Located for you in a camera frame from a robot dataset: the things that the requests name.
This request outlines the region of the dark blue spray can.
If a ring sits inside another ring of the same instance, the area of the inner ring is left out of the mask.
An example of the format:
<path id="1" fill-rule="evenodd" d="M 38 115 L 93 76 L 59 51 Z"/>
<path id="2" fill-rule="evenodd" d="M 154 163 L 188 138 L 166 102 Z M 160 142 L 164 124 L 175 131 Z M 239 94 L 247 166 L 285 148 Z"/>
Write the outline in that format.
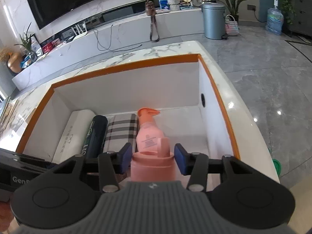
<path id="1" fill-rule="evenodd" d="M 108 119 L 105 116 L 96 115 L 92 119 L 81 151 L 86 159 L 97 158 L 103 152 L 107 126 Z"/>

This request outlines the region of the pink flip-cap bottle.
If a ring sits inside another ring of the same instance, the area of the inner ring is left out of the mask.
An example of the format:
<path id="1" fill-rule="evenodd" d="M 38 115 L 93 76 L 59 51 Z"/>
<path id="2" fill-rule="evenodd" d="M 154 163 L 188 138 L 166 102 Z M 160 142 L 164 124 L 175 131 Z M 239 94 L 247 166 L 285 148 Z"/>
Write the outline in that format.
<path id="1" fill-rule="evenodd" d="M 155 151 L 141 151 L 132 155 L 131 181 L 164 182 L 176 179 L 175 158 L 170 151 L 168 137 L 159 138 Z"/>

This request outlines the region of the plaid grey pouch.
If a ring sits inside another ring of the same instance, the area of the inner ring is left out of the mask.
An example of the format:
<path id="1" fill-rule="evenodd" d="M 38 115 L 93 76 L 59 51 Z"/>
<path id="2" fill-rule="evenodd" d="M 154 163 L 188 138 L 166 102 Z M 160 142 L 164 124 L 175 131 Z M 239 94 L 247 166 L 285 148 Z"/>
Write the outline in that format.
<path id="1" fill-rule="evenodd" d="M 135 153 L 138 127 L 138 117 L 135 113 L 113 115 L 108 120 L 103 153 L 118 152 L 126 143 L 132 145 L 132 152 Z"/>

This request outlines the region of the white cylindrical roll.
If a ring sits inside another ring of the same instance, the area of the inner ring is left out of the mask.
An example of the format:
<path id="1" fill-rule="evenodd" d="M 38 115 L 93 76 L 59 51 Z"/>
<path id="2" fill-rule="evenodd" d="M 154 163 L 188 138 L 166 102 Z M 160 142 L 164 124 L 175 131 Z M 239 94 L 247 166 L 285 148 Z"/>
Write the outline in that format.
<path id="1" fill-rule="evenodd" d="M 78 110 L 71 113 L 58 143 L 53 163 L 60 164 L 70 157 L 80 154 L 87 132 L 95 113 L 91 110 Z"/>

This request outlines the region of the pink pump bottle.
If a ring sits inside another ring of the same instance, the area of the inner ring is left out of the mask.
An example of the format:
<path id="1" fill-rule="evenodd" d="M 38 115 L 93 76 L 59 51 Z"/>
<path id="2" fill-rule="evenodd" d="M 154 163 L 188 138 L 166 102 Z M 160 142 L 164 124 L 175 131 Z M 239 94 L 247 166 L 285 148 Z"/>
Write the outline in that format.
<path id="1" fill-rule="evenodd" d="M 138 152 L 157 151 L 158 139 L 164 138 L 163 131 L 157 126 L 153 116 L 160 112 L 152 108 L 141 108 L 137 111 L 139 131 L 136 144 Z"/>

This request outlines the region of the orange cardboard storage box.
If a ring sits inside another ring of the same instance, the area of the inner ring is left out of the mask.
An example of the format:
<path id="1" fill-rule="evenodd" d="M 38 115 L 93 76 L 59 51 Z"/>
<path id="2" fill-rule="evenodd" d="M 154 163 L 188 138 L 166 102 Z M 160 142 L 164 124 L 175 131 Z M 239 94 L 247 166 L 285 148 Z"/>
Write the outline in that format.
<path id="1" fill-rule="evenodd" d="M 47 161 L 54 157 L 70 114 L 89 109 L 111 116 L 142 107 L 160 110 L 157 124 L 170 138 L 212 158 L 240 157 L 221 97 L 222 73 L 200 54 L 182 54 L 109 66 L 50 86 L 16 151 Z"/>

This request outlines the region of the bronze vase with dried flowers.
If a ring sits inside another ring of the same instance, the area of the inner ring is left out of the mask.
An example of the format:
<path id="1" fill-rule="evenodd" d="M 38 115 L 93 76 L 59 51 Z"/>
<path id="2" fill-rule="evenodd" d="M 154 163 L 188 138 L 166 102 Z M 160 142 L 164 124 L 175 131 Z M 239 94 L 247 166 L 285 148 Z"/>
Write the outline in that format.
<path id="1" fill-rule="evenodd" d="M 19 52 L 14 52 L 7 47 L 1 48 L 0 51 L 1 62 L 5 63 L 11 72 L 19 74 L 22 71 L 21 62 L 22 55 Z"/>

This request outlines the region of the red gift boxes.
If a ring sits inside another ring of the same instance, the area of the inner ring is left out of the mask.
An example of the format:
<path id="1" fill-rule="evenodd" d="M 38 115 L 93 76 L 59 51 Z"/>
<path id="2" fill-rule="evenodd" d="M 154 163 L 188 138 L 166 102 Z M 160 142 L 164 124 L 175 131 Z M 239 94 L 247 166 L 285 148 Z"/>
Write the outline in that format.
<path id="1" fill-rule="evenodd" d="M 46 45 L 44 45 L 42 47 L 42 51 L 43 53 L 48 53 L 50 51 L 52 51 L 55 47 L 57 47 L 59 44 L 61 43 L 60 39 L 57 38 L 55 40 L 50 41 L 49 43 L 47 43 Z"/>

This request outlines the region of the green plant in glass vase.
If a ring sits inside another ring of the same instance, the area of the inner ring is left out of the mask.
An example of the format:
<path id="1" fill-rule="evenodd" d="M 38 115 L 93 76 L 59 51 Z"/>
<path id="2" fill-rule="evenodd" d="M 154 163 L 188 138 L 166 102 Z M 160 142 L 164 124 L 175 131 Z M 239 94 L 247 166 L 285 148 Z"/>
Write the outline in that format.
<path id="1" fill-rule="evenodd" d="M 35 62 L 38 57 L 36 53 L 32 50 L 31 34 L 28 33 L 30 26 L 31 23 L 28 25 L 26 32 L 23 32 L 23 34 L 20 35 L 21 43 L 15 45 L 23 46 L 27 50 L 30 60 L 32 62 Z"/>

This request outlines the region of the white wifi router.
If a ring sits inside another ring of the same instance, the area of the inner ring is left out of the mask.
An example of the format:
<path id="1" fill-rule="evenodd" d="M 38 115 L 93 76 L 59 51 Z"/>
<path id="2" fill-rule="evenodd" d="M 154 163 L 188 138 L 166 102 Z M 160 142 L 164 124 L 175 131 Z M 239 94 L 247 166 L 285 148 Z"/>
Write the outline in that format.
<path id="1" fill-rule="evenodd" d="M 71 28 L 74 32 L 74 40 L 77 40 L 81 37 L 84 37 L 87 35 L 88 30 L 86 27 L 86 22 L 83 21 L 82 24 L 76 24 L 74 27 Z"/>

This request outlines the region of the woven pastel basket bag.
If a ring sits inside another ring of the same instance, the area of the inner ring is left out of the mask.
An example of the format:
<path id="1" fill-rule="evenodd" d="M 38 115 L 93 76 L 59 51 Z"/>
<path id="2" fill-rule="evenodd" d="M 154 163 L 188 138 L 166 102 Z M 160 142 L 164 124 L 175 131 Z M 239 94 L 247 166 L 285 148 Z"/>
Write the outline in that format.
<path id="1" fill-rule="evenodd" d="M 232 15 L 226 15 L 225 17 L 225 31 L 229 36 L 239 35 L 238 22 Z"/>

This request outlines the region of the grey metal trash bin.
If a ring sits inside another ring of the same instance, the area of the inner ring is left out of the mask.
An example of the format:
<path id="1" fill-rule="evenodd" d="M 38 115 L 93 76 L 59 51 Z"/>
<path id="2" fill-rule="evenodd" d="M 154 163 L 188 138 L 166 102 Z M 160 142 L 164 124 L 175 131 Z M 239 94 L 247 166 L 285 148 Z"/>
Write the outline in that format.
<path id="1" fill-rule="evenodd" d="M 221 40 L 225 36 L 225 10 L 221 3 L 203 3 L 201 10 L 204 17 L 205 37 L 212 40 Z"/>

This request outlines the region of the blue water jug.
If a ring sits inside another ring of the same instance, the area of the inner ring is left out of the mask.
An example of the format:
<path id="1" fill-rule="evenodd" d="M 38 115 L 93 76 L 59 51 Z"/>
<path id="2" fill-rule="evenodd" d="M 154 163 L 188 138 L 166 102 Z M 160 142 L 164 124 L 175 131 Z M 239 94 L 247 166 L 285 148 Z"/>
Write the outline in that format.
<path id="1" fill-rule="evenodd" d="M 274 33 L 275 35 L 281 35 L 282 26 L 284 23 L 284 16 L 282 12 L 278 9 L 278 0 L 274 0 L 273 7 L 268 9 L 267 12 L 267 23 L 266 30 Z"/>

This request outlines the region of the dark cabinet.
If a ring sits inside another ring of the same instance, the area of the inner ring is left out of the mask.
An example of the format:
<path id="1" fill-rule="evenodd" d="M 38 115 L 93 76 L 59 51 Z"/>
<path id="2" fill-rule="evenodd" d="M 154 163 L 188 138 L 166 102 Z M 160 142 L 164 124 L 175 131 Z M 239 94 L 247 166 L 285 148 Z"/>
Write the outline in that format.
<path id="1" fill-rule="evenodd" d="M 291 32 L 311 36 L 311 0 L 293 0 L 295 13 L 291 16 Z"/>

